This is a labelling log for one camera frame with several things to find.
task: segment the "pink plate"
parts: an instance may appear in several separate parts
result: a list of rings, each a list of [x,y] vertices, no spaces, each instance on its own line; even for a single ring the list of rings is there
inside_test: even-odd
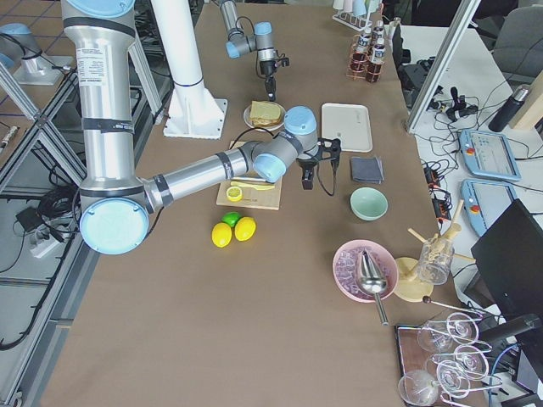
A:
[[[356,256],[366,250],[375,260],[387,279],[387,289],[381,298],[387,298],[398,284],[398,267],[386,248],[369,240],[351,240],[341,246],[333,256],[333,278],[339,289],[350,299],[360,303],[372,303],[372,295],[364,293],[355,281]]]

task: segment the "black water bottle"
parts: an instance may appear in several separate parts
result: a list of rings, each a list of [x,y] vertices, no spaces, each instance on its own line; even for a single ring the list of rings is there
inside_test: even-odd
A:
[[[509,120],[518,112],[518,110],[524,104],[526,97],[529,93],[528,85],[519,86],[515,92],[506,100],[506,102],[501,106],[498,113],[495,114],[494,119],[489,123],[489,129],[494,132],[502,131]]]

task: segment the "white tray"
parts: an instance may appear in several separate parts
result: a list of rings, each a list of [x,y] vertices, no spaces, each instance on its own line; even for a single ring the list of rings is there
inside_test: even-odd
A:
[[[344,151],[372,151],[372,129],[367,107],[361,104],[323,104],[322,137],[338,138]]]

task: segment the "light green bowl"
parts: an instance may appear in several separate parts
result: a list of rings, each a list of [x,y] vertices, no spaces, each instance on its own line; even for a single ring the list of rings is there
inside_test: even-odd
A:
[[[387,213],[389,202],[377,189],[358,188],[350,195],[350,208],[362,220],[376,220]]]

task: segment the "yellow knife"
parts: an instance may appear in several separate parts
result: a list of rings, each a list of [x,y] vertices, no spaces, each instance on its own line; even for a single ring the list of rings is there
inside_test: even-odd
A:
[[[256,189],[257,191],[268,191],[270,189],[275,188],[275,185],[249,184],[247,182],[240,182],[240,181],[231,181],[230,185],[232,187],[253,188],[253,189]]]

